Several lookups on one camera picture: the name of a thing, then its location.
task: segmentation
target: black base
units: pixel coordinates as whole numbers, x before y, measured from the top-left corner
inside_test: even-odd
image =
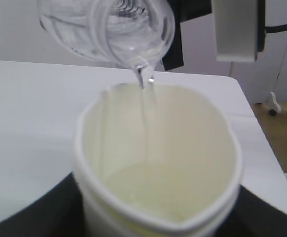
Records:
[[[84,235],[82,197],[72,174],[41,199],[0,223],[0,237]],[[287,236],[287,215],[241,187],[234,210],[215,236]]]
[[[276,114],[277,114],[277,112],[276,112],[275,110],[270,110],[270,111],[268,112],[268,114],[269,114],[270,116],[275,117]]]

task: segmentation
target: white stand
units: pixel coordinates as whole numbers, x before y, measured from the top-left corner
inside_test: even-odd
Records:
[[[271,107],[271,110],[268,112],[270,116],[275,116],[277,113],[282,112],[282,108],[276,100],[276,95],[274,92],[271,92],[271,95],[268,99],[268,104]]]

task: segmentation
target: pale yellow liquid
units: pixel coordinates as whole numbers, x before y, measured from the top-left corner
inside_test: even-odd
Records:
[[[136,209],[164,220],[180,223],[195,215],[210,198],[200,200],[194,166],[172,164],[163,157],[156,133],[158,104],[154,86],[147,83],[141,95],[142,139],[145,160],[111,175],[105,184],[118,198]]]
[[[99,130],[103,139],[94,132],[100,127],[94,123],[86,153],[103,184],[121,201],[182,223],[208,208],[225,189],[231,144],[216,136],[214,124],[206,124],[206,106],[202,113],[194,109],[193,93],[158,85],[151,89],[140,97],[135,86],[122,85],[109,94],[106,113],[98,118],[105,124]]]

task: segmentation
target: cup rim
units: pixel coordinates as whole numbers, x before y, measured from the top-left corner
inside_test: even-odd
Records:
[[[112,90],[117,86],[118,84],[113,85],[108,89],[106,89],[106,91]],[[223,123],[227,127],[227,132],[230,136],[230,139],[232,140],[235,149],[235,166],[233,170],[233,175],[231,176],[231,179],[227,184],[227,188],[225,189],[225,191],[208,208],[195,214],[195,216],[189,218],[188,220],[182,223],[174,223],[162,220],[152,215],[142,213],[139,210],[130,207],[129,205],[119,200],[107,188],[105,188],[102,181],[96,176],[95,172],[93,171],[89,163],[86,161],[82,147],[83,125],[85,123],[86,115],[88,114],[89,111],[91,111],[93,106],[98,103],[98,101],[100,100],[100,96],[98,96],[94,100],[94,102],[92,102],[83,110],[78,119],[75,140],[74,140],[74,152],[75,152],[74,159],[76,164],[78,165],[79,171],[82,173],[83,178],[87,182],[87,185],[91,186],[91,189],[94,190],[96,195],[108,207],[115,210],[119,215],[126,217],[126,219],[129,219],[133,223],[136,223],[140,226],[149,227],[150,229],[153,229],[161,233],[176,233],[176,234],[188,233],[208,222],[212,218],[212,216],[216,215],[221,209],[224,208],[226,203],[228,203],[230,197],[238,192],[240,188],[240,180],[242,178],[242,165],[243,165],[241,148],[226,115],[224,114],[223,111],[221,111],[220,108],[218,108],[214,103],[212,103],[207,96],[203,95],[199,91],[195,91],[193,89],[186,88],[180,85],[158,83],[158,86],[179,87],[190,90],[193,93],[197,93],[199,96],[205,99],[221,115]]]

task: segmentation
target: black cable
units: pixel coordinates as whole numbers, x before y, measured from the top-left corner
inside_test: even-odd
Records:
[[[287,31],[287,24],[281,26],[266,26],[265,27],[266,33],[279,33]]]

